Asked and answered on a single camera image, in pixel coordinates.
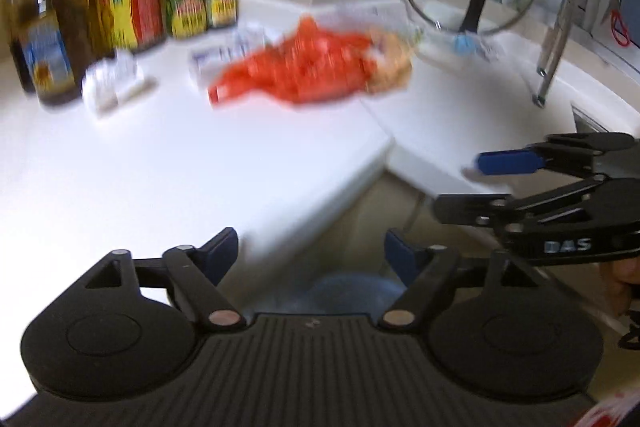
white countertop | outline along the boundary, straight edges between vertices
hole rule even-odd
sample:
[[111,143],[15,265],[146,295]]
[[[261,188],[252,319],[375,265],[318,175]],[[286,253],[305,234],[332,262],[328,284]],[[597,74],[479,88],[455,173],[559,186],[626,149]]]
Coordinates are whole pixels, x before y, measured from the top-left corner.
[[[242,2],[280,31],[302,12]],[[385,168],[431,193],[488,192],[461,174],[476,154],[574,131],[569,87],[540,111],[512,72],[461,76],[419,60],[407,90],[376,98],[293,108],[252,94],[212,108],[186,62],[206,40],[144,55],[158,87],[100,120],[81,103],[40,107],[0,66],[0,417],[33,392],[24,328],[110,250],[157,257],[234,227],[242,267],[222,288],[232,296],[257,283],[240,277],[248,267],[286,263]]]

red plastic bag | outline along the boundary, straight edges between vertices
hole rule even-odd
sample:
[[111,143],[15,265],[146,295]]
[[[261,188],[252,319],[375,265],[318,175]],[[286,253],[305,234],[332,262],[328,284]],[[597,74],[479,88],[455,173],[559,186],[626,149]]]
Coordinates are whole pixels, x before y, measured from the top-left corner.
[[630,389],[600,402],[573,427],[631,427],[639,415],[640,389]]
[[209,87],[211,103],[226,102],[260,89],[290,103],[324,102],[364,90],[376,71],[366,57],[371,38],[338,34],[303,18],[282,44],[228,67]]

glass jar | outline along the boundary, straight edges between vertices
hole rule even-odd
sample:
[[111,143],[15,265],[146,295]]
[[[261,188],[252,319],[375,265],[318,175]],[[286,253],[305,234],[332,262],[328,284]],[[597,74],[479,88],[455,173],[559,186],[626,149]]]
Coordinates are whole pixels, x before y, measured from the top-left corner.
[[211,29],[229,28],[238,22],[238,0],[205,0]]
[[188,39],[207,31],[204,0],[166,0],[167,31],[175,39]]

red scissors handle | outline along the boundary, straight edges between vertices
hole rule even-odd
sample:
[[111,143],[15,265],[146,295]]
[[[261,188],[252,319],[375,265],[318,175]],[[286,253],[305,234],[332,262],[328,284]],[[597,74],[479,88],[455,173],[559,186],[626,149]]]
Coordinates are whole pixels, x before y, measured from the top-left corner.
[[626,27],[626,24],[622,22],[622,15],[620,15],[618,10],[611,11],[611,34],[621,47],[626,48],[631,44],[629,29]]

